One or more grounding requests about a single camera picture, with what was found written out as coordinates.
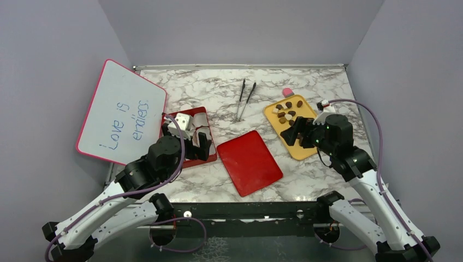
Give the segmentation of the red chocolate box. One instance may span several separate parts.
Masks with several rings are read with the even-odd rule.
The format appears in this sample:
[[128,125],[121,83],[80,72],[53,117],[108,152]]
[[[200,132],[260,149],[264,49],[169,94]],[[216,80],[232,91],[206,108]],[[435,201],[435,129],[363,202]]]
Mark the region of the red chocolate box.
[[[209,125],[209,119],[208,119],[205,107],[201,106],[198,108],[192,108],[192,109],[182,110],[178,112],[173,112],[170,115],[172,117],[175,117],[177,113],[188,114],[193,117],[192,124],[194,128],[194,133],[193,133],[191,140],[185,140],[186,156],[185,156],[185,161],[183,163],[183,167],[189,168],[192,166],[197,166],[197,165],[216,161],[217,160],[216,147],[213,141],[213,137],[212,137],[212,133],[211,133],[210,125]],[[199,147],[199,141],[198,141],[199,132],[204,132],[207,135],[207,138],[212,141],[212,144],[210,146],[210,155],[207,161],[202,161],[198,159],[198,156],[197,156],[197,149]]]

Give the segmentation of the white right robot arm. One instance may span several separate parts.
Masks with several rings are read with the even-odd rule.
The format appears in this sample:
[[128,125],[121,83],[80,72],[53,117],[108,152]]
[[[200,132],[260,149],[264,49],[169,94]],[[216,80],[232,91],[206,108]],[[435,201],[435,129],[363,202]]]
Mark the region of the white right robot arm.
[[315,215],[322,222],[332,218],[348,228],[375,255],[376,261],[432,261],[440,244],[425,236],[405,215],[385,187],[379,167],[370,155],[355,146],[353,126],[343,115],[333,114],[323,124],[298,117],[280,133],[288,146],[299,142],[330,157],[330,167],[360,195],[376,219],[372,222],[338,192],[319,197]]

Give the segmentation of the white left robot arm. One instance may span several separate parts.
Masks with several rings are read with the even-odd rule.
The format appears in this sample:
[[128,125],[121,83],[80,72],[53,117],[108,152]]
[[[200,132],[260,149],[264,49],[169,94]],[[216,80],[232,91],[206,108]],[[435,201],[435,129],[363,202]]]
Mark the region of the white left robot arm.
[[129,229],[148,223],[175,224],[174,208],[158,189],[176,179],[185,160],[206,161],[212,141],[197,133],[191,115],[165,115],[162,136],[128,163],[83,209],[43,225],[46,261],[87,261],[95,250]]

